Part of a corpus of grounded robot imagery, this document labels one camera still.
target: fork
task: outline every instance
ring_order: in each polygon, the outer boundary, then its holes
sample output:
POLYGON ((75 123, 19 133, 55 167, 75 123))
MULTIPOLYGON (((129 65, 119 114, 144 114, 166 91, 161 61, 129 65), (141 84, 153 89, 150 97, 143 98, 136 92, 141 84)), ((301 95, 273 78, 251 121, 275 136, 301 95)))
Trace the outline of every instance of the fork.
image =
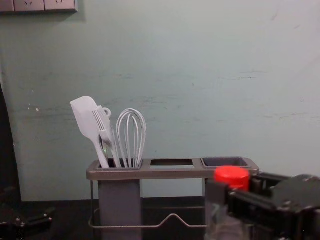
POLYGON ((115 144, 116 144, 114 142, 115 138, 112 136, 113 133, 111 132, 111 129, 106 128, 104 121, 102 120, 99 108, 101 108, 101 106, 98 106, 97 109, 93 110, 92 112, 93 112, 95 120, 98 124, 100 137, 101 137, 102 141, 104 143, 106 143, 108 145, 108 147, 110 148, 115 166, 117 168, 121 168, 122 166, 120 164, 119 156, 118 156, 118 153, 115 149, 115 144))

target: red cap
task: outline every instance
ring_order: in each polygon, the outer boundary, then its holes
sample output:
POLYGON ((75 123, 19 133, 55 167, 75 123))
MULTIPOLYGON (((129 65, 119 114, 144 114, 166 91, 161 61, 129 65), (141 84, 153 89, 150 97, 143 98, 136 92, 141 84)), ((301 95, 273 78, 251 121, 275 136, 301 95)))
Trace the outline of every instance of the red cap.
POLYGON ((238 166, 217 167, 213 179, 228 184, 232 189, 249 190, 249 171, 238 166))

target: metal rod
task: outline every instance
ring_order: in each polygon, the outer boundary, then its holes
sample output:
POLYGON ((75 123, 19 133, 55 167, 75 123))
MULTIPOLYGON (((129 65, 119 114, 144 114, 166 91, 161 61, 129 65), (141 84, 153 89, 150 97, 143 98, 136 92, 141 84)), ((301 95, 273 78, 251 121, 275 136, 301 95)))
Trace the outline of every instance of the metal rod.
MULTIPOLYGON (((95 207, 94 207, 94 198, 95 198, 95 193, 94 193, 94 181, 90 181, 90 188, 91 188, 91 214, 92 214, 92 217, 91 217, 91 220, 92 220, 92 224, 95 224, 95 207)), ((93 239, 97 239, 97 236, 96 236, 96 230, 95 229, 92 229, 93 230, 93 239)))
POLYGON ((185 209, 204 209, 204 206, 145 206, 143 209, 157 209, 157 210, 169 210, 169 209, 176 209, 176 210, 185 210, 185 209))
POLYGON ((159 223, 158 225, 141 225, 141 226, 95 226, 92 223, 92 219, 95 216, 95 213, 99 210, 96 209, 93 213, 93 215, 90 217, 89 219, 89 226, 93 229, 157 229, 160 228, 163 224, 165 224, 166 221, 168 221, 170 218, 177 218, 180 220, 181 223, 183 223, 183 225, 185 225, 188 228, 192 228, 192 229, 203 229, 203 228, 207 228, 208 225, 190 225, 188 223, 186 223, 178 214, 175 213, 171 213, 169 214, 161 223, 159 223))

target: electrical outlet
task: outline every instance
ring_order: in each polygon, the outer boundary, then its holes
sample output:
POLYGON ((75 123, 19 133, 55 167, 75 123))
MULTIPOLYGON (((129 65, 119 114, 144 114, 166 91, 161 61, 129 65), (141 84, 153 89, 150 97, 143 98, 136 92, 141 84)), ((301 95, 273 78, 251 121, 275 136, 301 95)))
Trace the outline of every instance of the electrical outlet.
POLYGON ((44 11, 44 0, 14 0, 14 9, 16 12, 44 11))
POLYGON ((0 13, 13 12, 14 10, 14 0, 0 0, 0 13))
POLYGON ((44 0, 45 10, 77 11, 77 0, 44 0))

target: painted wall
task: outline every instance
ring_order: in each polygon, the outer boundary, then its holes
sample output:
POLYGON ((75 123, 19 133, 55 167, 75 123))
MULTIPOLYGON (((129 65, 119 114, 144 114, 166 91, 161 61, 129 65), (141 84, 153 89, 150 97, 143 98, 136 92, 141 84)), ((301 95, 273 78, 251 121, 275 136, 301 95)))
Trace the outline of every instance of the painted wall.
MULTIPOLYGON (((320 175, 318 0, 92 0, 0 17, 2 81, 25 201, 89 198, 83 95, 147 121, 147 158, 245 156, 320 175)), ((145 196, 201 193, 199 181, 145 196)))

